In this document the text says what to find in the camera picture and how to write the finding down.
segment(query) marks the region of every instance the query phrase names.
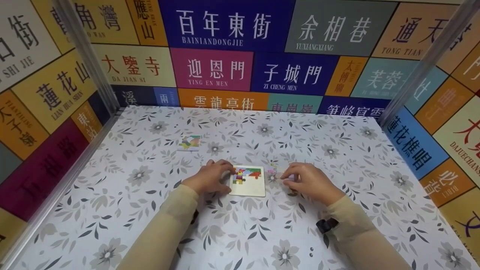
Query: blue sign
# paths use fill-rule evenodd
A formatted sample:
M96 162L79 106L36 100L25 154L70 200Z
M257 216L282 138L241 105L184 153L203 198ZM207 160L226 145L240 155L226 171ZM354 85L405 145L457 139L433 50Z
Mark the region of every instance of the blue sign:
M102 125L105 125L105 123L110 119L110 113L105 107L105 104L103 103L103 100L100 97L98 91L95 91L88 98L88 103L92 107L92 110L95 112L96 117L98 118L100 123L102 123Z
M159 0L168 45L283 52L295 0Z
M387 124L385 133L418 179L448 158L442 147L405 107Z
M350 96L393 99L418 61L370 58Z
M339 56L297 53L256 53L254 92L323 96Z
M366 116L378 118L390 101L376 98L350 98L325 96L319 114Z
M412 113L417 113L422 105L432 96L438 87L448 77L447 73L443 72L436 66L432 68L428 76L422 80L420 85L415 89L415 93L411 96L405 107Z
M157 105L154 88L151 86L116 86L112 85L120 106Z
M179 95L176 88L154 87L153 90L158 106L180 107Z

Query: right hand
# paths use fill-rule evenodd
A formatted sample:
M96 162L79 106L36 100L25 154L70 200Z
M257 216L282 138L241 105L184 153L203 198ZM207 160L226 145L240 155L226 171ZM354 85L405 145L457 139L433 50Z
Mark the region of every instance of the right hand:
M284 180L284 185L323 203L325 206L329 206L345 196L345 193L337 188L325 173L313 164L291 163L281 179L286 179L291 175L295 176L295 181Z

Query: hand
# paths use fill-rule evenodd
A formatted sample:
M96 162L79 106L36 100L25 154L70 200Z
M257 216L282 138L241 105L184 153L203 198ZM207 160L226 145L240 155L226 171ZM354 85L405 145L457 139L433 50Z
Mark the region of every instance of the hand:
M233 165L226 160L217 162L209 160L205 166L202 166L197 174L183 180L182 184L193 189L198 195L204 192L220 191L227 194L232 190L220 183L222 174L226 171L235 173Z
M286 179L291 175L295 176L295 181L284 180L284 185L326 206L335 203L345 196L345 193L338 189L330 179L328 179L325 173L313 166L313 164L300 162L291 163L281 176L281 179Z

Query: white tablecloth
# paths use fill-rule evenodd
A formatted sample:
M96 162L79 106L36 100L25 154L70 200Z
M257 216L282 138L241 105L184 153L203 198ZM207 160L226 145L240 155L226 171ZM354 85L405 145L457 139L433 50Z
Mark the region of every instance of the white tablecloth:
M200 151L176 151L181 135ZM266 197L205 195L172 269L351 269L319 235L322 208L280 184L293 161L324 170L414 269L479 269L372 118L148 106L125 110L15 269L115 269L209 159L264 166Z

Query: colorful wall panel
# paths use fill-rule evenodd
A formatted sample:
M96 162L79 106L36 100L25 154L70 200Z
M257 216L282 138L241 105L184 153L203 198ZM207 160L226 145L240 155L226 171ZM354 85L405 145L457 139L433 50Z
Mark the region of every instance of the colorful wall panel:
M215 90L229 96L216 97L262 97L256 110L372 117L399 92L458 7L371 0L74 3L122 106L225 107L186 98L195 91L213 97ZM105 6L116 17L100 22ZM477 20L451 46L445 66L476 44ZM447 76L433 70L409 110L419 110Z
M451 12L448 5L436 9L445 16ZM433 14L438 26L443 27L441 17ZM478 33L479 27L480 12L385 127L385 133L418 177L426 195L439 207L477 262L480 259L477 230L480 222L480 36L469 33ZM414 140L403 144L409 137ZM409 149L417 153L423 149L425 153L408 156Z
M121 9L131 23L126 5ZM0 14L2 258L110 116L49 0L15 1ZM107 33L96 16L97 34ZM125 31L135 33L133 27Z

